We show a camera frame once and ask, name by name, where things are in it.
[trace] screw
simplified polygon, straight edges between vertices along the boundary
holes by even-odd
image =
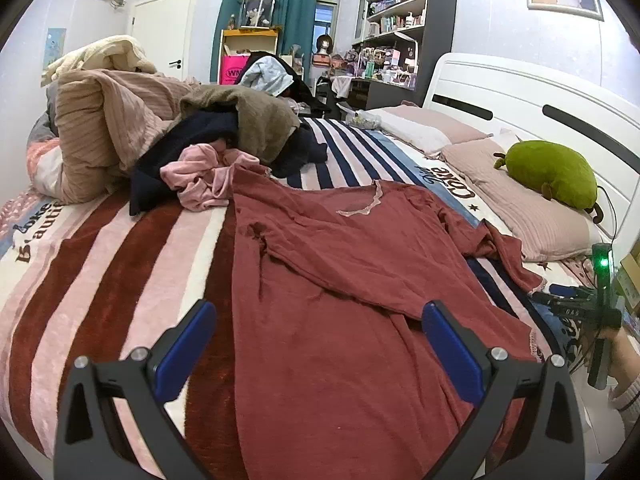
[[[551,356],[551,364],[557,368],[562,368],[564,366],[564,357],[558,354],[553,354]]]
[[[134,361],[144,361],[146,356],[149,355],[149,350],[143,346],[138,346],[134,348],[129,355]]]
[[[76,360],[74,361],[74,366],[76,368],[84,368],[88,364],[89,364],[89,358],[86,355],[81,355],[80,357],[77,357]]]
[[[509,357],[509,354],[504,348],[500,348],[499,346],[497,346],[495,348],[491,348],[491,357],[493,357],[496,361],[504,361],[507,357]]]

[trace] red shirt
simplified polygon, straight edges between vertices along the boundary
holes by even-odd
[[[471,411],[420,330],[430,300],[488,347],[533,359],[529,327],[492,306],[463,258],[499,254],[531,290],[542,279],[520,241],[471,227],[427,189],[302,191],[239,170],[234,201],[236,414],[252,480],[422,478]]]

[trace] green plush toy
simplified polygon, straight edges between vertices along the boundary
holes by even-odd
[[[546,140],[524,140],[511,146],[506,155],[494,155],[500,157],[494,164],[496,170],[506,165],[509,176],[523,186],[587,213],[595,209],[593,222],[602,221],[596,178],[580,153]]]

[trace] striped blanket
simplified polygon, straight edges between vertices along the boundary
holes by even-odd
[[[427,186],[466,218],[439,182],[428,182],[379,132],[310,120],[329,145],[289,186],[323,189],[374,178]],[[66,371],[81,354],[101,362],[151,346],[197,298],[218,311],[216,335],[180,397],[166,408],[187,442],[221,480],[246,478],[234,413],[231,273],[233,208],[193,213],[177,200],[131,218],[125,190],[81,205],[42,199],[0,237],[0,415],[51,457]],[[488,296],[532,327],[532,349],[558,343],[499,262],[468,260]],[[126,403],[117,403],[140,463],[158,474]]]

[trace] white headboard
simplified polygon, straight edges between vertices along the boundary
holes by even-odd
[[[425,108],[485,133],[513,130],[521,139],[564,144],[589,162],[618,220],[617,261],[640,232],[640,108],[604,88],[531,63],[478,54],[445,54],[436,65]],[[603,239],[614,234],[602,190]]]

